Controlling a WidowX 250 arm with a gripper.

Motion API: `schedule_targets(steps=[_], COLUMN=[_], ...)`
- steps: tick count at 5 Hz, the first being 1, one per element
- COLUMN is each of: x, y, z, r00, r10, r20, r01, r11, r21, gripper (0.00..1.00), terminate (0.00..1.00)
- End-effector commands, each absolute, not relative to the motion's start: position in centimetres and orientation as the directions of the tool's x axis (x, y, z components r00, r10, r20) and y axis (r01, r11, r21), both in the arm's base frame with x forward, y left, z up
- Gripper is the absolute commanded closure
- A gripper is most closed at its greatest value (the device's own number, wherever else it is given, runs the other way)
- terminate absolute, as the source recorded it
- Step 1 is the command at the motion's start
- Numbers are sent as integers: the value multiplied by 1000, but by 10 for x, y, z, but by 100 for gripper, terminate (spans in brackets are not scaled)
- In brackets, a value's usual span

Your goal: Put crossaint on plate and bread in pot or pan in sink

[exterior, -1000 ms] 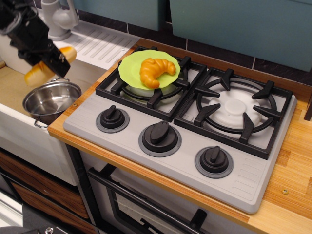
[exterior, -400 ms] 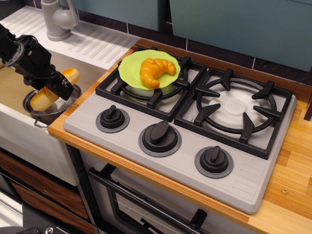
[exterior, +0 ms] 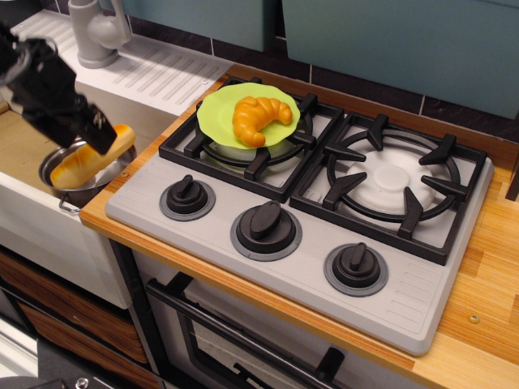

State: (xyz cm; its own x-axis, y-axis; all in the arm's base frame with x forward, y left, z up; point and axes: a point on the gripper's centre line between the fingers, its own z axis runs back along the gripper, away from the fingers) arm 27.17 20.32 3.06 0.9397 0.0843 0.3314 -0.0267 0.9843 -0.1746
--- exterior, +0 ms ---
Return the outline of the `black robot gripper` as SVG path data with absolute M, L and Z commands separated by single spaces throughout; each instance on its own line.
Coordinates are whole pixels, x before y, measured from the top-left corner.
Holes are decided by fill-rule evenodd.
M 105 155 L 117 138 L 106 116 L 75 90 L 75 72 L 60 58 L 31 60 L 10 81 L 23 117 L 62 147 L 81 137 Z

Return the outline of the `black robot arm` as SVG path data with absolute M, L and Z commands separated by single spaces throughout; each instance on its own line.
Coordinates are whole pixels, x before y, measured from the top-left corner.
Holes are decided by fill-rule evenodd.
M 12 92 L 22 116 L 61 147 L 80 137 L 104 155 L 117 135 L 106 116 L 75 90 L 76 73 L 53 41 L 25 41 L 1 25 L 1 85 Z

